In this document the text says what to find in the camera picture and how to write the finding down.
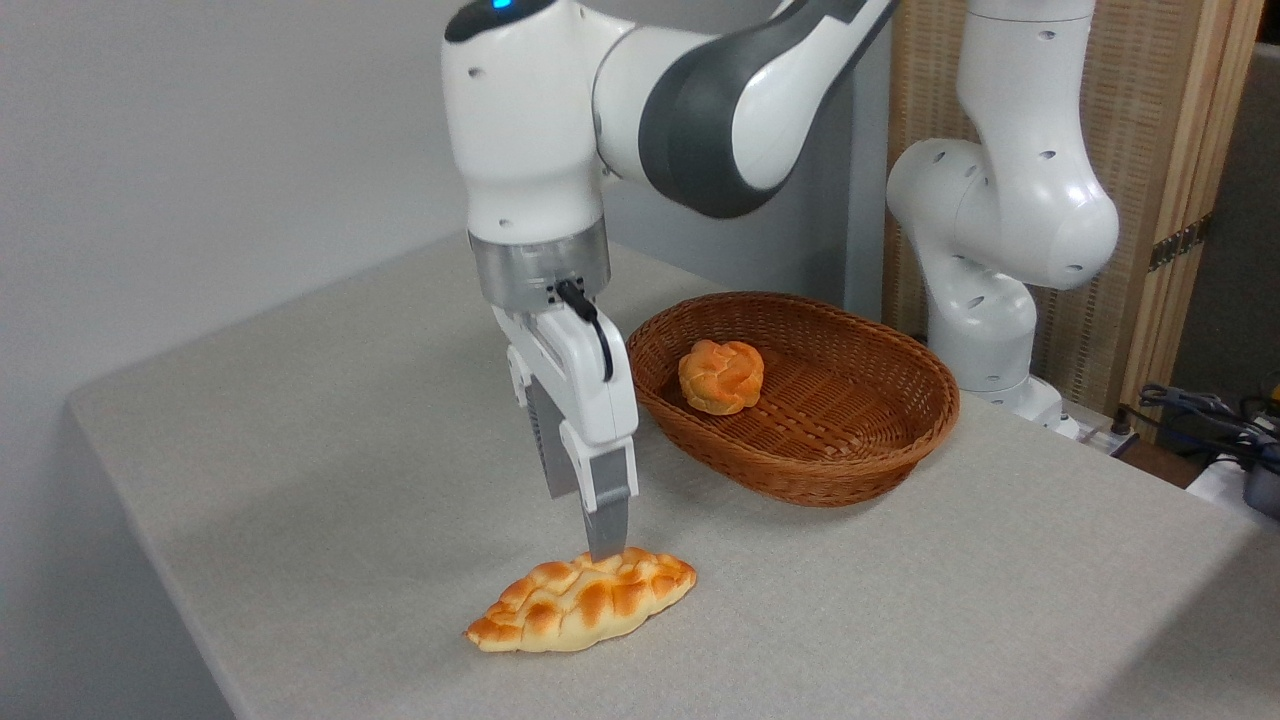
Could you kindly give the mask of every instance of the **black cable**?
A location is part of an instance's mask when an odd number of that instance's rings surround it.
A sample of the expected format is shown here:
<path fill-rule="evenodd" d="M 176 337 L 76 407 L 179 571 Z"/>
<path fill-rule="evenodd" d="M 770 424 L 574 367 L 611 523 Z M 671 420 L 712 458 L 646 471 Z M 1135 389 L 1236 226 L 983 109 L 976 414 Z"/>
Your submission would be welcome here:
<path fill-rule="evenodd" d="M 604 382 L 613 379 L 613 352 L 609 351 L 609 340 L 604 337 L 604 328 L 600 327 L 599 310 L 586 299 L 582 288 L 573 281 L 561 281 L 556 283 L 556 295 L 568 305 L 579 318 L 591 323 L 595 328 L 595 337 L 600 338 L 600 351 L 604 352 Z"/>
<path fill-rule="evenodd" d="M 609 352 L 609 341 L 604 337 L 599 319 L 591 318 L 591 325 L 595 328 L 595 337 L 600 338 L 600 350 L 604 351 L 604 382 L 609 382 L 613 379 L 613 354 Z"/>
<path fill-rule="evenodd" d="M 1180 432 L 1178 428 L 1174 428 L 1169 423 L 1165 423 L 1165 421 L 1161 421 L 1161 420 L 1156 420 L 1155 418 L 1148 418 L 1147 415 L 1143 415 L 1142 413 L 1137 411 L 1135 409 L 1133 409 L 1129 405 L 1121 404 L 1120 409 L 1124 413 L 1126 413 L 1129 416 L 1132 416 L 1132 418 L 1135 418 L 1135 419 L 1142 420 L 1142 421 L 1144 421 L 1144 423 L 1147 423 L 1149 425 L 1153 425 L 1153 427 L 1156 427 L 1158 429 L 1162 429 L 1162 430 L 1166 430 L 1166 432 L 1169 432 L 1169 433 L 1171 433 L 1174 436 L 1178 436 L 1178 438 L 1183 439 L 1184 442 L 1198 445 L 1198 446 L 1204 447 L 1207 450 L 1216 451 L 1220 455 L 1230 455 L 1230 456 L 1236 457 L 1239 460 L 1244 460 L 1244 461 L 1248 461 L 1248 462 L 1256 462 L 1256 464 L 1262 465 L 1263 468 L 1266 468 L 1267 470 L 1270 470 L 1272 473 L 1280 473 L 1280 466 L 1277 466 L 1275 464 L 1274 459 L 1271 456 L 1268 456 L 1265 451 L 1256 451 L 1254 450 L 1256 446 L 1253 443 L 1225 445 L 1225 443 L 1220 443 L 1220 442 L 1216 442 L 1216 441 L 1212 441 L 1212 439 L 1208 439 L 1208 438 L 1202 438 L 1202 437 L 1196 437 L 1196 436 L 1188 436 L 1188 434 Z"/>

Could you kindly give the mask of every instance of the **bread roll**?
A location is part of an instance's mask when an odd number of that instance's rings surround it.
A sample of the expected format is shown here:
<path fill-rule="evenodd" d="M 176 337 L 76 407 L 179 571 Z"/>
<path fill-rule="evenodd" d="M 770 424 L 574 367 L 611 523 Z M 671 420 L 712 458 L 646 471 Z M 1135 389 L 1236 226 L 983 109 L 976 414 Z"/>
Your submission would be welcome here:
<path fill-rule="evenodd" d="M 719 345 L 710 340 L 694 343 L 680 359 L 680 389 L 695 410 L 732 415 L 760 401 L 764 359 L 745 342 Z"/>
<path fill-rule="evenodd" d="M 628 547 L 591 562 L 544 562 L 511 584 L 466 638 L 485 652 L 572 652 L 635 630 L 698 582 L 698 573 L 671 555 Z"/>

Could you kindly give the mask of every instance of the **brown wicker basket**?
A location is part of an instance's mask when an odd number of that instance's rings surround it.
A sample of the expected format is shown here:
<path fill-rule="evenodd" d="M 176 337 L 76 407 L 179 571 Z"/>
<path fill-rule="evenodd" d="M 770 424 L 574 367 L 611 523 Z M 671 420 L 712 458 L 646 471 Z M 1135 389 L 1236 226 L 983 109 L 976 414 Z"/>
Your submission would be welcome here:
<path fill-rule="evenodd" d="M 689 406 L 677 366 L 694 342 L 740 340 L 764 357 L 755 407 Z M 897 331 L 803 297 L 726 292 L 686 300 L 627 340 L 636 397 L 681 450 L 769 497 L 852 505 L 901 483 L 955 425 L 946 365 Z"/>

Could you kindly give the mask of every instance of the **cable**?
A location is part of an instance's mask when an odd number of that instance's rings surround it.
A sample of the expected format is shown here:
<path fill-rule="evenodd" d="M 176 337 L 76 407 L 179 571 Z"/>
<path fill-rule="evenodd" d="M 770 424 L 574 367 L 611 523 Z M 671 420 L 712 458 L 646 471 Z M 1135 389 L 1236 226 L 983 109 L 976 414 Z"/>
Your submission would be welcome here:
<path fill-rule="evenodd" d="M 604 336 L 604 328 L 600 327 L 600 313 L 595 309 L 595 305 L 586 299 L 582 293 L 582 288 L 577 287 L 573 281 L 561 281 L 556 283 L 556 295 L 561 296 L 579 318 L 591 323 L 595 328 L 595 337 L 600 338 L 600 351 L 604 352 L 604 382 L 613 379 L 613 352 L 609 351 L 609 340 Z"/>
<path fill-rule="evenodd" d="M 1121 404 L 1120 410 L 1130 418 L 1135 418 L 1149 425 L 1153 425 L 1156 428 L 1160 428 L 1165 432 L 1176 436 L 1178 439 L 1181 439 L 1183 442 L 1198 445 L 1201 447 L 1204 447 L 1206 450 L 1217 452 L 1219 455 L 1229 455 L 1236 460 L 1243 460 L 1245 462 L 1260 464 L 1272 473 L 1280 473 L 1280 464 L 1276 464 L 1274 460 L 1275 455 L 1266 452 L 1265 450 L 1266 445 L 1260 446 L 1256 442 L 1251 441 L 1253 436 L 1249 434 L 1248 430 L 1242 429 L 1240 434 L 1244 434 L 1245 437 L 1240 438 L 1240 442 L 1236 442 L 1234 445 L 1226 445 L 1213 439 L 1187 434 L 1185 432 L 1181 432 L 1180 429 L 1172 427 L 1171 423 L 1165 423 L 1161 420 L 1156 420 L 1155 418 L 1143 415 L 1130 405 Z"/>

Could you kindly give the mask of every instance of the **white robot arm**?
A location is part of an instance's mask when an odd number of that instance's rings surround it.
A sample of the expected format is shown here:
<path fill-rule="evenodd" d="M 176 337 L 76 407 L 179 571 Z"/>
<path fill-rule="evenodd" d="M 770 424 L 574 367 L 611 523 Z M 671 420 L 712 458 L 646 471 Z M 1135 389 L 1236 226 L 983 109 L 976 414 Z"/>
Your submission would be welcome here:
<path fill-rule="evenodd" d="M 982 145 L 918 142 L 887 188 L 924 274 L 929 348 L 963 389 L 1069 436 L 1061 396 L 1030 375 L 1023 283 L 1079 287 L 1119 236 L 1080 133 L 1092 17 L 1093 0 L 969 0 L 956 90 Z"/>
<path fill-rule="evenodd" d="M 786 181 L 841 70 L 896 0 L 786 0 L 726 36 L 637 27 L 572 0 L 475 0 L 445 29 L 445 110 L 480 287 L 511 347 L 553 497 L 580 492 L 593 557 L 626 543 L 637 424 L 602 183 L 716 218 Z"/>

